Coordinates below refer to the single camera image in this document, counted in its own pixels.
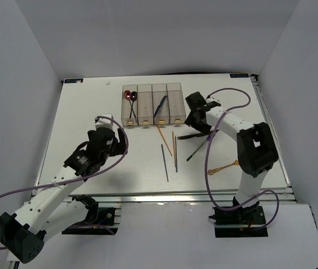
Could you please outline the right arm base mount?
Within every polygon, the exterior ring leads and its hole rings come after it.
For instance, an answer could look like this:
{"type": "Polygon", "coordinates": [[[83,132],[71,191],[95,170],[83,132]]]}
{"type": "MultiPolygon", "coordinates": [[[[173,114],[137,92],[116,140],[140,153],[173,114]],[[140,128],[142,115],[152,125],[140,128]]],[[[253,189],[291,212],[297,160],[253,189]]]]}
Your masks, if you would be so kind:
{"type": "Polygon", "coordinates": [[[214,224],[216,238],[263,238],[268,237],[266,218],[259,202],[250,207],[240,207],[234,211],[213,208],[209,220],[214,224]]]}

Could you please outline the blue knife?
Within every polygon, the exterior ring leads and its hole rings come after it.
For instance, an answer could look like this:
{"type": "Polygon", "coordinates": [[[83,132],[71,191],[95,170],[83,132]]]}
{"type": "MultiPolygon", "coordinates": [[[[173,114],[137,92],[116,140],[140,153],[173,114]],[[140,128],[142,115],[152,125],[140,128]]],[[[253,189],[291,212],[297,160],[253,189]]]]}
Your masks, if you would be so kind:
{"type": "Polygon", "coordinates": [[[161,107],[163,106],[163,104],[164,104],[166,98],[167,98],[166,95],[164,95],[164,96],[162,97],[162,99],[161,99],[159,105],[156,107],[156,110],[155,110],[155,112],[154,112],[154,115],[153,115],[154,118],[158,115],[158,113],[159,113],[161,107]]]}

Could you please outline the rainbow spoon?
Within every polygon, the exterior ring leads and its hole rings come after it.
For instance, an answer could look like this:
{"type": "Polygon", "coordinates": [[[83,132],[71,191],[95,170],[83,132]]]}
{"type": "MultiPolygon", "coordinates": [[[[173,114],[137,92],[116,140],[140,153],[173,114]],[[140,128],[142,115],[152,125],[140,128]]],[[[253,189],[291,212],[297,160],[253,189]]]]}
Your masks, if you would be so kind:
{"type": "Polygon", "coordinates": [[[130,92],[130,90],[126,90],[124,92],[124,97],[125,97],[126,100],[129,101],[129,104],[130,104],[130,117],[131,117],[131,115],[132,115],[132,100],[131,100],[131,92],[130,92]]]}

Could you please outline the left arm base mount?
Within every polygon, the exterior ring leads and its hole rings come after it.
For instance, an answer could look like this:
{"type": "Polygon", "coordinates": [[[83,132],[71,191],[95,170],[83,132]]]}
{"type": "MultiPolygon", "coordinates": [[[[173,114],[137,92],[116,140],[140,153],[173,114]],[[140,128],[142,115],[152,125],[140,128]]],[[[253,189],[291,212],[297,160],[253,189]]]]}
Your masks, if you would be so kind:
{"type": "Polygon", "coordinates": [[[89,207],[82,221],[76,222],[61,232],[62,235],[116,235],[121,222],[121,208],[117,205],[102,205],[92,197],[72,197],[71,202],[84,202],[89,207]]]}

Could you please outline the black spoon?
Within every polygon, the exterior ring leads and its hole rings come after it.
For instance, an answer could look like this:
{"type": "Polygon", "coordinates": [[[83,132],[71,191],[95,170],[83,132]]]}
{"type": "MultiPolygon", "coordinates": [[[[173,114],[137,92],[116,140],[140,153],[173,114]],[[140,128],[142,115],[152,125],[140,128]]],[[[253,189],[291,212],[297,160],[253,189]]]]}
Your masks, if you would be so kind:
{"type": "Polygon", "coordinates": [[[134,108],[133,108],[134,102],[137,100],[137,92],[136,91],[131,92],[130,100],[131,100],[130,116],[134,115],[134,117],[136,118],[136,114],[135,114],[134,108]]]}

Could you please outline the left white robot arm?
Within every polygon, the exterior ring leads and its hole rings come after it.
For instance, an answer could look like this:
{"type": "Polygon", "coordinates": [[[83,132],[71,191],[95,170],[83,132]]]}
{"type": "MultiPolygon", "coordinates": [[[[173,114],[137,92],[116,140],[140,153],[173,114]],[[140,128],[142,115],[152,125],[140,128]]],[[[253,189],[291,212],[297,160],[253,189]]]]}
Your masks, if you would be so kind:
{"type": "Polygon", "coordinates": [[[82,194],[60,209],[59,205],[89,176],[97,173],[111,156],[127,152],[123,129],[98,127],[87,133],[81,143],[64,161],[53,178],[52,186],[44,187],[25,205],[12,214],[0,216],[0,242],[21,262],[31,262],[54,235],[78,222],[93,224],[99,217],[98,203],[82,194]]]}

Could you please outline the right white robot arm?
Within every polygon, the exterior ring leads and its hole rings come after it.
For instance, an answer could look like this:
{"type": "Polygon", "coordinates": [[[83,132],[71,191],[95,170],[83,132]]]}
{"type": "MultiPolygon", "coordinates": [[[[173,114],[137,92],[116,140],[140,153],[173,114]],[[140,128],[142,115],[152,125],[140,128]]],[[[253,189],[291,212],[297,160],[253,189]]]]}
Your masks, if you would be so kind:
{"type": "Polygon", "coordinates": [[[259,201],[260,191],[264,178],[268,171],[278,161],[278,151],[269,125],[265,122],[251,123],[234,115],[232,111],[245,108],[250,105],[251,97],[243,90],[232,88],[232,91],[240,92],[247,97],[247,102],[224,108],[222,104],[209,94],[204,98],[199,92],[194,92],[186,97],[186,103],[190,113],[185,124],[193,129],[206,134],[208,147],[204,162],[205,185],[209,198],[213,205],[221,211],[233,211],[236,222],[244,224],[253,216],[252,206],[259,201]],[[237,159],[242,170],[238,191],[233,199],[232,207],[219,206],[209,186],[208,162],[210,148],[217,130],[232,138],[237,144],[237,159]]]}

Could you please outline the black knife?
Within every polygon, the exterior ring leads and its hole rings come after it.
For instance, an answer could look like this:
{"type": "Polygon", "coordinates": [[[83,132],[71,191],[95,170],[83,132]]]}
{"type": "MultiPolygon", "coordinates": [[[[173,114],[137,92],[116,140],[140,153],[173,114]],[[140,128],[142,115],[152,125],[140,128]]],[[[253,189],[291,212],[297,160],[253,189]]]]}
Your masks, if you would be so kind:
{"type": "Polygon", "coordinates": [[[195,138],[195,137],[204,137],[207,136],[206,134],[203,133],[196,133],[196,134],[189,134],[189,135],[185,135],[185,136],[179,136],[177,137],[178,140],[187,140],[190,138],[195,138]]]}

